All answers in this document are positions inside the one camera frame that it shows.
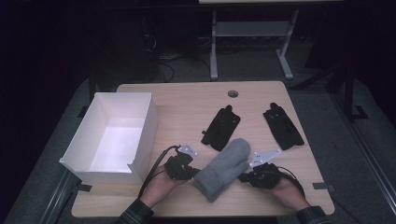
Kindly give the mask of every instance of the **small round hole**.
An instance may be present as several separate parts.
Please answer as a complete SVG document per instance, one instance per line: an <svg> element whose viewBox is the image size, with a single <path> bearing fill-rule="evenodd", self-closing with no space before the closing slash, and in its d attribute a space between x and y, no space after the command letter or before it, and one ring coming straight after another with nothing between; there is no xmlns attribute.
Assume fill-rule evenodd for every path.
<svg viewBox="0 0 396 224"><path fill-rule="evenodd" d="M228 96L235 98L238 96L238 92L237 91L228 91Z"/></svg>

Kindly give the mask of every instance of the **metal bracket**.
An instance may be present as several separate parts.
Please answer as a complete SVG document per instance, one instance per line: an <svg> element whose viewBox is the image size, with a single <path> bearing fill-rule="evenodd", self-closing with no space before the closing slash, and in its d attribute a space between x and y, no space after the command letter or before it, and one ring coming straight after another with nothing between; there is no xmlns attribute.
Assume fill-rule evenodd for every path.
<svg viewBox="0 0 396 224"><path fill-rule="evenodd" d="M178 148L177 151L188 154L192 157L195 157L198 155L198 153L191 148L190 143Z"/></svg>
<svg viewBox="0 0 396 224"><path fill-rule="evenodd" d="M91 188L92 188L91 185L79 184L73 188L73 192L78 192L78 191L90 192Z"/></svg>
<svg viewBox="0 0 396 224"><path fill-rule="evenodd" d="M276 157L282 152L280 149L266 151L266 152L255 152L254 158L251 160L250 167L255 167L259 165L263 165L272 158Z"/></svg>
<svg viewBox="0 0 396 224"><path fill-rule="evenodd" d="M321 183L312 183L312 185L314 186L314 189L326 189L328 190L330 193L335 192L335 187L333 185L327 185L324 182Z"/></svg>

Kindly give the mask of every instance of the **floor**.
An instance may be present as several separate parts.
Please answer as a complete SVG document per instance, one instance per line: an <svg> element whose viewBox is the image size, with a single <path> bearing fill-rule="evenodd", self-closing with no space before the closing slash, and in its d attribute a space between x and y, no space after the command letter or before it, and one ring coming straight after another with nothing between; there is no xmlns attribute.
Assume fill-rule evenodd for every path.
<svg viewBox="0 0 396 224"><path fill-rule="evenodd" d="M225 50L218 57L218 81L280 80L291 87L321 72L304 67L312 46L309 39L303 42L293 41L290 45L287 58L295 75L293 80L287 80L282 75L275 54L278 44L264 43L259 48L251 49L243 44L237 47L226 46L225 42ZM152 82L210 81L208 52L195 57L179 57L178 54L172 49L163 53L159 72ZM325 90L329 78L325 77L304 90L290 90L289 94L323 178L331 186L335 212L330 218L337 223L346 224L396 223L395 211L392 211L389 198L384 193L370 160L366 159L367 150L364 150L367 145L390 185L396 186L396 167L393 162L396 158L395 129L376 106L368 89L358 80L355 81L354 105L361 105L369 118L350 123L342 112L343 89L336 94ZM106 88L114 91L117 87ZM62 194L56 190L61 189L59 183L62 179L69 178L71 182L77 182L73 176L65 175L65 169L58 161L82 120L79 116L81 109L89 101L89 82L85 80L64 111L6 223L110 223L115 219L73 217L71 207L76 191L64 189ZM50 212L48 206L54 205L54 199L61 200ZM164 220L153 221L164 223ZM260 218L250 221L263 223ZM278 217L277 221L281 224L298 223L293 216Z"/></svg>

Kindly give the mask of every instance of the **metal frame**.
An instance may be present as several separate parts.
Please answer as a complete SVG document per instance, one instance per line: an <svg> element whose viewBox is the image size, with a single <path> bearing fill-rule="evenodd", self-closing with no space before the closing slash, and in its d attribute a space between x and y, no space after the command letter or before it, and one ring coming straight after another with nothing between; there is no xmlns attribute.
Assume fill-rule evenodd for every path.
<svg viewBox="0 0 396 224"><path fill-rule="evenodd" d="M293 34L295 22L297 21L299 10L294 10L291 18L287 21L286 32L279 32L279 29L276 29L277 26L281 25L283 21L264 21L264 22L256 22L256 25L259 25L261 30L252 30L252 32L246 32L243 34L237 34L238 32L227 31L221 32L219 34L219 26L226 24L226 22L218 23L216 18L216 11L213 11L213 20L212 20L212 50L210 52L210 80L216 81L219 78L218 73L218 59L216 57L216 37L217 36L285 36L285 41L281 47L281 49L276 50L276 56L279 59L280 65L282 66L283 73L286 79L293 79L293 74L290 70L288 61L286 59L286 51L289 46L289 42L291 39L291 35Z"/></svg>
<svg viewBox="0 0 396 224"><path fill-rule="evenodd" d="M373 151L364 140L364 137L361 135L359 128L354 122L351 122L350 118L345 113L345 109L343 108L343 104L341 103L341 101L336 95L331 95L331 99L335 105L338 105L336 108L339 111L341 119L343 119L343 122L347 126L348 130L355 138L356 143L359 145L359 148L361 150L362 157L366 162L370 172L372 173L376 184L379 186L393 214L396 215L396 189L392 186L381 165L376 160Z"/></svg>
<svg viewBox="0 0 396 224"><path fill-rule="evenodd" d="M79 179L70 171L64 170L64 174L52 193L49 205L41 217L40 224L56 223L61 215L65 204L67 203L70 194L73 193L73 188L79 183Z"/></svg>

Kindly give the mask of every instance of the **wrist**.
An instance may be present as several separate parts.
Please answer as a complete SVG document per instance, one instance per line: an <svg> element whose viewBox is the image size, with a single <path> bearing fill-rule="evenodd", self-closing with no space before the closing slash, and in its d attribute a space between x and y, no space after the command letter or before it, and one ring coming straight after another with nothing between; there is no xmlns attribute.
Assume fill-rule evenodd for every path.
<svg viewBox="0 0 396 224"><path fill-rule="evenodd" d="M325 223L326 214L320 206L310 206L296 213L300 223Z"/></svg>
<svg viewBox="0 0 396 224"><path fill-rule="evenodd" d="M135 223L134 217L138 216L144 223L146 223L154 214L154 212L147 207L146 204L141 202L139 199L134 200L134 202L121 214L121 223Z"/></svg>
<svg viewBox="0 0 396 224"><path fill-rule="evenodd" d="M293 210L295 213L304 210L307 207L310 207L311 204L309 204L306 200L299 201L297 203L294 203L293 205L290 206L290 209Z"/></svg>
<svg viewBox="0 0 396 224"><path fill-rule="evenodd" d="M154 207L155 204L157 204L157 202L155 200L153 200L153 198L148 196L147 194L143 194L139 200L140 200L140 202L144 203L149 208L152 208L152 207Z"/></svg>

